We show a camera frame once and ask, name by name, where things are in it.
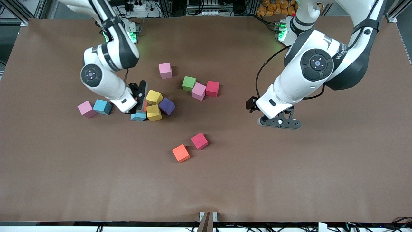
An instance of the blue cube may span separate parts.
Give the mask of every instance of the blue cube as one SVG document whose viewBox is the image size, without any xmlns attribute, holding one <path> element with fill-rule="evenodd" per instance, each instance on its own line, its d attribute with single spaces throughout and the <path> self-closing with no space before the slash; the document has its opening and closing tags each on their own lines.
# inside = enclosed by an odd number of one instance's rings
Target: blue cube
<svg viewBox="0 0 412 232">
<path fill-rule="evenodd" d="M 166 97 L 163 98 L 163 100 L 159 104 L 159 108 L 161 111 L 163 111 L 165 114 L 170 115 L 172 111 L 176 108 L 175 104 L 167 99 Z"/>
<path fill-rule="evenodd" d="M 146 119 L 146 112 L 137 112 L 130 115 L 130 120 L 133 121 L 143 121 Z"/>
<path fill-rule="evenodd" d="M 99 114 L 109 115 L 110 110 L 112 110 L 112 104 L 107 101 L 97 99 L 93 106 L 93 110 Z"/>
</svg>

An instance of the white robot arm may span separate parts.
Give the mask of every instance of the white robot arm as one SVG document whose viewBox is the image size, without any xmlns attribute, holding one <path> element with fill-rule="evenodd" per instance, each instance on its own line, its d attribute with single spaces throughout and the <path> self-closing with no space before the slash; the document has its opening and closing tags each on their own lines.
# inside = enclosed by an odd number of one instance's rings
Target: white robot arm
<svg viewBox="0 0 412 232">
<path fill-rule="evenodd" d="M 136 66 L 139 52 L 122 25 L 122 20 L 106 0 L 59 0 L 69 9 L 93 17 L 110 41 L 86 49 L 80 72 L 83 84 L 94 93 L 105 97 L 121 112 L 133 114 L 142 110 L 147 85 L 127 85 L 114 72 Z"/>
<path fill-rule="evenodd" d="M 285 56 L 285 69 L 264 95 L 258 96 L 259 99 L 252 97 L 247 102 L 246 108 L 251 112 L 259 109 L 265 115 L 258 123 L 278 128 L 299 128 L 300 122 L 292 119 L 292 115 L 289 118 L 284 116 L 293 113 L 296 103 L 310 99 L 310 94 L 325 85 L 333 90 L 355 86 L 368 68 L 385 1 L 336 0 L 354 24 L 349 45 L 312 30 L 319 16 L 316 4 L 319 1 L 298 1 L 296 16 L 285 20 L 287 33 L 279 38 L 285 45 L 294 40 Z"/>
</svg>

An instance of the black cable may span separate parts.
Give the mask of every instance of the black cable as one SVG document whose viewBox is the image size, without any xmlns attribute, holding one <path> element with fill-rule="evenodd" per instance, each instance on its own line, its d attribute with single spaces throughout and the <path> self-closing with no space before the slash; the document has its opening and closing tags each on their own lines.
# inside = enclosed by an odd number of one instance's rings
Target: black cable
<svg viewBox="0 0 412 232">
<path fill-rule="evenodd" d="M 312 96 L 312 97 L 304 97 L 303 100 L 309 100 L 309 99 L 314 99 L 314 98 L 320 97 L 323 94 L 324 91 L 325 91 L 325 84 L 322 85 L 322 91 L 318 95 Z"/>
<path fill-rule="evenodd" d="M 188 15 L 191 15 L 191 16 L 199 15 L 200 13 L 202 13 L 204 7 L 205 7 L 205 1 L 204 1 L 204 0 L 201 0 L 201 2 L 199 3 L 199 9 L 197 10 L 197 12 L 194 13 L 194 14 L 191 14 L 191 13 L 187 13 L 187 14 L 188 14 Z"/>
<path fill-rule="evenodd" d="M 375 2 L 373 3 L 373 6 L 372 6 L 372 8 L 370 9 L 369 14 L 368 14 L 368 16 L 367 16 L 366 19 L 368 19 L 368 18 L 372 15 L 372 12 L 373 12 L 373 10 L 375 9 L 377 3 L 378 3 L 378 0 L 375 0 Z M 353 48 L 353 46 L 354 46 L 354 45 L 356 44 L 356 42 L 359 40 L 359 38 L 360 38 L 361 34 L 363 33 L 363 30 L 364 30 L 364 29 L 365 29 L 364 27 L 362 27 L 362 28 L 359 29 L 360 32 L 359 32 L 358 36 L 356 37 L 356 39 L 354 40 L 354 42 L 352 43 L 352 45 L 349 46 L 349 49 Z"/>
<path fill-rule="evenodd" d="M 126 72 L 126 74 L 124 75 L 124 82 L 126 82 L 126 80 L 127 80 L 127 75 L 129 74 L 129 69 L 127 69 L 127 72 Z"/>
<path fill-rule="evenodd" d="M 365 228 L 367 231 L 369 231 L 369 232 L 373 232 L 373 231 L 371 231 L 368 227 L 366 227 L 366 226 L 363 226 L 362 224 L 360 224 L 360 223 L 357 223 L 361 228 Z"/>
<path fill-rule="evenodd" d="M 123 13 L 120 12 L 120 9 L 119 9 L 118 6 L 116 5 L 116 3 L 114 3 L 114 5 L 115 5 L 116 9 L 119 11 L 120 17 L 121 17 L 121 18 L 126 17 L 126 14 L 123 14 Z"/>
<path fill-rule="evenodd" d="M 6 9 L 4 6 L 1 6 L 1 5 L 0 5 L 0 9 L 1 9 L 1 8 L 3 8 L 3 10 L 1 11 L 0 15 L 2 15 L 3 12 L 4 12 L 4 10 Z"/>
<path fill-rule="evenodd" d="M 398 220 L 396 220 L 396 221 L 393 221 L 392 224 L 393 224 L 393 223 L 401 222 L 401 221 L 406 220 L 406 219 L 412 219 L 412 217 L 404 217 L 404 218 L 398 219 Z"/>
<path fill-rule="evenodd" d="M 103 226 L 102 225 L 98 226 L 96 232 L 102 232 L 102 231 L 103 231 Z"/>
<path fill-rule="evenodd" d="M 290 46 L 284 47 L 282 48 L 280 51 L 276 52 L 273 56 L 271 56 L 263 65 L 262 67 L 259 69 L 259 71 L 257 72 L 256 75 L 256 82 L 255 82 L 255 87 L 256 87 L 256 94 L 257 97 L 260 98 L 260 94 L 259 94 L 259 90 L 258 90 L 258 79 L 259 79 L 259 74 L 262 71 L 262 69 L 265 67 L 265 65 L 271 60 L 273 59 L 273 57 L 275 57 L 277 54 L 281 53 L 282 51 L 284 51 L 286 48 L 290 48 Z"/>
</svg>

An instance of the foam block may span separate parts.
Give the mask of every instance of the foam block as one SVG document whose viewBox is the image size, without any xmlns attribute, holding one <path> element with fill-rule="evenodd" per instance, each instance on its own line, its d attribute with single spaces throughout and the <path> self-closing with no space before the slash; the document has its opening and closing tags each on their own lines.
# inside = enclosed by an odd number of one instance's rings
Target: foam block
<svg viewBox="0 0 412 232">
<path fill-rule="evenodd" d="M 107 101 L 97 99 L 94 103 L 93 110 L 99 114 L 109 115 L 112 110 L 112 104 Z"/>
<path fill-rule="evenodd" d="M 145 100 L 145 103 L 144 103 L 144 105 L 143 105 L 143 110 L 142 110 L 143 112 L 146 112 L 147 111 L 147 100 Z"/>
<path fill-rule="evenodd" d="M 173 149 L 172 151 L 173 151 L 173 154 L 175 154 L 175 157 L 179 163 L 182 163 L 183 161 L 190 158 L 190 155 L 187 152 L 186 147 L 183 144 Z"/>
<path fill-rule="evenodd" d="M 170 115 L 173 112 L 173 110 L 176 108 L 176 106 L 171 100 L 169 100 L 169 99 L 167 99 L 167 97 L 165 97 L 165 98 L 163 98 L 163 100 L 159 104 L 159 108 L 165 114 Z"/>
<path fill-rule="evenodd" d="M 133 121 L 143 121 L 146 119 L 146 112 L 136 112 L 130 115 L 130 120 Z"/>
<path fill-rule="evenodd" d="M 185 76 L 185 78 L 183 79 L 182 88 L 183 90 L 191 92 L 195 84 L 196 78 Z"/>
<path fill-rule="evenodd" d="M 192 89 L 192 97 L 198 99 L 199 101 L 203 101 L 205 98 L 205 90 L 206 86 L 201 83 L 196 83 Z"/>
<path fill-rule="evenodd" d="M 90 103 L 89 101 L 83 102 L 82 104 L 78 105 L 77 108 L 79 109 L 80 113 L 86 118 L 92 118 L 97 114 L 97 112 L 93 110 L 92 103 Z"/>
<path fill-rule="evenodd" d="M 172 78 L 172 67 L 170 63 L 159 64 L 159 73 L 162 79 Z"/>
<path fill-rule="evenodd" d="M 160 113 L 158 105 L 152 105 L 147 107 L 147 118 L 150 121 L 156 121 L 162 118 L 162 114 Z"/>
<path fill-rule="evenodd" d="M 163 96 L 161 93 L 156 92 L 154 90 L 149 90 L 146 96 L 146 101 L 150 105 L 157 105 L 163 100 Z"/>
<path fill-rule="evenodd" d="M 195 135 L 192 139 L 192 142 L 194 144 L 194 146 L 196 147 L 196 149 L 201 150 L 204 147 L 206 147 L 209 142 L 207 142 L 205 136 L 203 135 L 202 132 L 200 132 L 199 134 Z"/>
<path fill-rule="evenodd" d="M 206 96 L 218 97 L 219 82 L 209 80 L 206 85 Z"/>
</svg>

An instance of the pink cube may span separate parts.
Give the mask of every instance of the pink cube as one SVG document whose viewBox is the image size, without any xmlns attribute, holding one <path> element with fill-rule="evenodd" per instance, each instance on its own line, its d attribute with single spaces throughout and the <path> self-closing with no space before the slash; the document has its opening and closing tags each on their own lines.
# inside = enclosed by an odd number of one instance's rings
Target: pink cube
<svg viewBox="0 0 412 232">
<path fill-rule="evenodd" d="M 203 101 L 205 98 L 205 90 L 206 86 L 196 82 L 192 89 L 192 97 L 198 99 L 199 101 Z"/>
<path fill-rule="evenodd" d="M 172 67 L 170 63 L 159 64 L 159 73 L 162 79 L 172 78 Z"/>
<path fill-rule="evenodd" d="M 97 112 L 93 110 L 93 105 L 89 101 L 83 102 L 82 104 L 78 105 L 77 108 L 79 109 L 80 113 L 86 118 L 92 118 L 97 114 Z"/>
<path fill-rule="evenodd" d="M 192 138 L 192 142 L 193 142 L 194 146 L 196 147 L 196 149 L 198 149 L 198 150 L 203 149 L 204 147 L 206 147 L 209 144 L 202 132 L 195 135 Z"/>
<path fill-rule="evenodd" d="M 206 96 L 218 97 L 219 82 L 209 80 L 206 86 Z"/>
</svg>

